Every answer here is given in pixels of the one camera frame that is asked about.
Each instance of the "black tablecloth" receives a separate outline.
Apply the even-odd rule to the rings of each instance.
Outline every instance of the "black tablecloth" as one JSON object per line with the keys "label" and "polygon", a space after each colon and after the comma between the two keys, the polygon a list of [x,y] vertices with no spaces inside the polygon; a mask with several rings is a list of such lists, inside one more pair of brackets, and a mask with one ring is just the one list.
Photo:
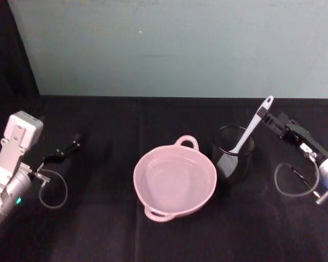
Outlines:
{"label": "black tablecloth", "polygon": [[[48,166],[66,178],[68,202],[45,209],[34,180],[0,225],[0,261],[328,261],[328,202],[287,199],[273,183],[280,162],[310,171],[311,165],[263,125],[254,131],[256,150],[243,183],[218,183],[203,208],[187,217],[155,223],[144,215],[132,181],[142,155],[190,134],[210,157],[218,128],[246,126],[261,102],[41,97],[0,104],[0,138],[18,110],[46,117],[27,164],[82,134],[75,156]],[[276,99],[271,111],[287,113],[328,149],[328,100]],[[57,180],[51,186],[47,198],[58,201],[63,188]]]}

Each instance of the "bowl handle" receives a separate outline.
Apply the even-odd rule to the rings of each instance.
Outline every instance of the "bowl handle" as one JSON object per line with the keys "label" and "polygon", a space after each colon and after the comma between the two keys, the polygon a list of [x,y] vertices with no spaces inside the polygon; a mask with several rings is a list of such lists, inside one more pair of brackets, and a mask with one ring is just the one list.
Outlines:
{"label": "bowl handle", "polygon": [[145,206],[145,208],[144,208],[144,213],[146,214],[146,216],[149,219],[151,219],[155,222],[167,222],[175,217],[172,214],[165,214],[163,216],[157,216],[156,214],[152,213],[151,208],[147,207],[147,206]]}
{"label": "bowl handle", "polygon": [[176,142],[175,145],[181,145],[184,141],[190,141],[193,144],[193,149],[199,151],[199,146],[197,140],[191,135],[181,136]]}

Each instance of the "cable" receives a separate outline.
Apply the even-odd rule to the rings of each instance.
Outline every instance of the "cable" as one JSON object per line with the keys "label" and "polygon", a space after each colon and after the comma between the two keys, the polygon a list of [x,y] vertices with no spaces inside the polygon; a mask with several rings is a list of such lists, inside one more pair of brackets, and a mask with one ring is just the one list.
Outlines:
{"label": "cable", "polygon": [[318,169],[318,166],[317,166],[317,163],[315,161],[315,158],[313,157],[313,155],[309,155],[309,159],[312,161],[312,163],[314,164],[315,168],[316,168],[316,182],[315,182],[315,185],[307,190],[306,192],[303,192],[303,193],[299,193],[299,194],[292,194],[292,193],[287,193],[287,192],[284,192],[282,191],[279,186],[278,186],[278,182],[277,182],[277,175],[278,175],[278,171],[281,167],[283,167],[284,165],[288,166],[288,167],[292,167],[290,164],[288,163],[280,163],[277,167],[276,167],[276,170],[274,171],[274,184],[276,185],[276,189],[278,192],[280,192],[282,195],[285,195],[287,197],[291,197],[291,198],[298,198],[298,197],[304,197],[305,195],[308,195],[308,194],[311,194],[315,189],[316,187],[318,186],[318,183],[319,183],[319,169]]}
{"label": "cable", "polygon": [[39,200],[40,200],[40,202],[42,203],[43,206],[47,207],[48,209],[60,209],[66,203],[67,198],[68,198],[68,187],[67,187],[67,183],[66,183],[65,179],[59,173],[57,173],[57,172],[55,172],[53,170],[50,170],[50,169],[40,169],[40,171],[50,172],[52,174],[55,174],[55,175],[59,176],[61,178],[63,184],[65,185],[65,188],[66,188],[66,196],[65,196],[63,202],[60,203],[57,206],[50,206],[50,205],[46,204],[43,201],[43,199],[42,199],[42,192],[43,192],[43,188],[45,187],[45,184],[46,184],[45,182],[42,183],[42,186],[40,187],[40,190],[39,190]]}

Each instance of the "light blue wall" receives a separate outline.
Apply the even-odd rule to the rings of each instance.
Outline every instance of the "light blue wall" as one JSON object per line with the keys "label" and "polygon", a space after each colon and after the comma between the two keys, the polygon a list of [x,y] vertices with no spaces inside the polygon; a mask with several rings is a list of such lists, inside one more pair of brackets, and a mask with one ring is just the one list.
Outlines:
{"label": "light blue wall", "polygon": [[328,98],[328,0],[10,0],[42,94]]}

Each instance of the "pink plastic bowl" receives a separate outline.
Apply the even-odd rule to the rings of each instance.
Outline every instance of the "pink plastic bowl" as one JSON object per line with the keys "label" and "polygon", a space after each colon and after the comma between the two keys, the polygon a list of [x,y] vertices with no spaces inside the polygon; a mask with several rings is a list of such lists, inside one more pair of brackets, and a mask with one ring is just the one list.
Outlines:
{"label": "pink plastic bowl", "polygon": [[[193,148],[182,146],[184,141],[192,142]],[[135,167],[133,183],[146,216],[166,222],[197,211],[209,200],[216,169],[199,152],[197,140],[184,135],[174,145],[145,154]]]}

